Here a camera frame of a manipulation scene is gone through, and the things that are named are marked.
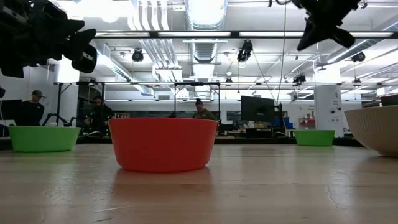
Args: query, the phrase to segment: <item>bowl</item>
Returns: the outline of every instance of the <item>bowl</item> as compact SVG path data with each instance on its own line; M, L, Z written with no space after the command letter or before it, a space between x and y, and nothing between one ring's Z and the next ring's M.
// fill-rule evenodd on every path
M123 118L109 121L114 153L125 170L184 172L210 160L218 122L184 118Z
M299 146L331 146L335 130L296 130L294 136Z
M398 157L398 106L345 111L348 126L363 146L381 156Z
M10 126L9 132L15 152L62 152L73 149L80 128Z

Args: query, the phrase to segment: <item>wooden table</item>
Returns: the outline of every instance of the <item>wooden table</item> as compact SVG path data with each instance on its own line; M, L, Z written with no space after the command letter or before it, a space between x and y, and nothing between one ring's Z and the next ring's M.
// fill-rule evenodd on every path
M355 147L215 146L181 174L123 171L109 144L0 151L2 224L395 224L397 189L397 160Z

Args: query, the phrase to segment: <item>red bowl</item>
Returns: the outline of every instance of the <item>red bowl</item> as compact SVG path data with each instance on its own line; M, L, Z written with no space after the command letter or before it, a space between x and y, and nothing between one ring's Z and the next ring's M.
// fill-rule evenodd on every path
M183 118L109 121L118 164L139 172L183 172L203 168L213 149L218 122Z

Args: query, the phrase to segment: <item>man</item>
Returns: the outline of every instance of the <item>man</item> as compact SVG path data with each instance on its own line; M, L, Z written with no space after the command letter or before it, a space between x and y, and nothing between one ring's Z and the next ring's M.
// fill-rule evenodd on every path
M197 99L195 106L197 107L197 112L193 115L193 118L209 119L209 120L213 120L213 121L216 120L213 113L204 107L203 102L200 99Z
M114 119L113 110L106 106L102 96L96 96L93 99L94 107L91 109L90 115L85 119L85 123L91 126L94 131L103 132L108 125L109 119Z
M40 90L32 92L32 99L22 102L16 118L18 126L40 126L43 118L44 106L39 101L44 98Z

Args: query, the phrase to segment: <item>computer monitor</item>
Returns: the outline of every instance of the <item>computer monitor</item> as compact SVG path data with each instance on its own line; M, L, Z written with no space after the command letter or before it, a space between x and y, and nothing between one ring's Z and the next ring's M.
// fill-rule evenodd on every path
M273 99L241 96L241 119L243 121L272 122L275 120Z
M398 105L398 95L381 97L381 105L383 105L383 106L395 106L395 105Z

